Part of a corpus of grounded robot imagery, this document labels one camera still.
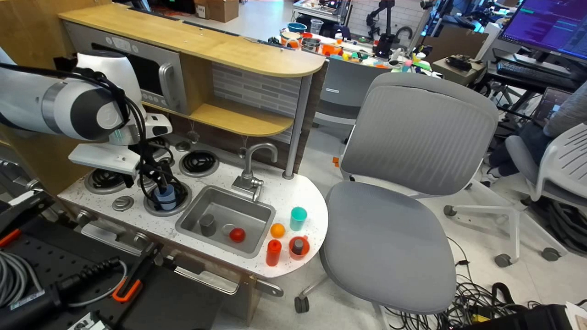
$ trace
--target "person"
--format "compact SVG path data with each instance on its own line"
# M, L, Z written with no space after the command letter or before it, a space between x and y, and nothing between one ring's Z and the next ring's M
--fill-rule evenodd
M561 108L551 116L545 125L530 121L512 134L522 138L532 155L532 159L540 166L540 161L550 142L583 122L587 122L587 82L563 102ZM481 182L486 186L495 183L500 177L519 173L505 143L499 145L485 157L483 163L489 168L484 171L481 179Z

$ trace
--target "microwave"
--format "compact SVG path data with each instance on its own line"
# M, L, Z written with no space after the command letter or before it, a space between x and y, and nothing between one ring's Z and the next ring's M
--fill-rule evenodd
M179 53L76 23L63 23L77 52L109 50L126 56L137 75L144 102L191 114Z

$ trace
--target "faucet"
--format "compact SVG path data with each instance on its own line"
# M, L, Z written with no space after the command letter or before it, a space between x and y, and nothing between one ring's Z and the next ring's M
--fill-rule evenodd
M269 149L271 151L272 162L275 163L277 161L278 152L274 144L267 142L255 144L254 146L251 146L247 149L247 152L245 153L245 169L242 171L241 175L238 176L232 183L232 187L234 189L251 194L253 202L256 202L261 195L263 180L259 180L253 175L251 168L252 157L255 151L263 148Z

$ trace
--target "laptop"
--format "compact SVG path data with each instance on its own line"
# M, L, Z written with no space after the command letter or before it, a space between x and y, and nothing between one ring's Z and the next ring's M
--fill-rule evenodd
M542 95L542 99L536 107L536 110L534 110L534 115L532 116L533 121L541 126L545 125L571 95L572 93L548 87Z

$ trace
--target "red ball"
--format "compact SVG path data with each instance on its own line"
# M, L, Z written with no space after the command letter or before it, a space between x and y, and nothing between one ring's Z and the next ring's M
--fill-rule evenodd
M245 237L247 236L247 234L245 233L245 230L242 228L235 228L233 230L230 231L230 239L235 242L235 243L240 243L242 241L245 240Z

